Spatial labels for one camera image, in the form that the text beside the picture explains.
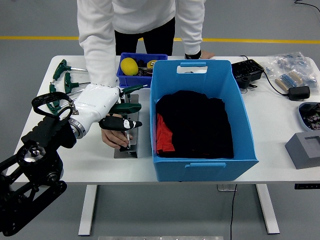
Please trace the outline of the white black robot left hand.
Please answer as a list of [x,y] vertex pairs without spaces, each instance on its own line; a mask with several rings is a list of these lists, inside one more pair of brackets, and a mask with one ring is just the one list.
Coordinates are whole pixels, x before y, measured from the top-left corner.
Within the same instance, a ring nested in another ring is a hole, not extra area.
[[102,129],[111,131],[141,127],[143,124],[140,121],[114,116],[137,113],[142,108],[139,103],[121,102],[124,94],[117,87],[88,84],[74,101],[77,113],[69,119],[74,135],[82,138],[93,123],[99,123]]

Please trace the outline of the person's right hand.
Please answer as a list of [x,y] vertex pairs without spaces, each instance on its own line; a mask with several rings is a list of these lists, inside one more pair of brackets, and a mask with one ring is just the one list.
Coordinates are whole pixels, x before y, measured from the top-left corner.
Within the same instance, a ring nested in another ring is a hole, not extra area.
[[101,129],[101,138],[106,145],[114,149],[126,148],[133,139],[132,135],[127,135],[126,132],[106,129]]

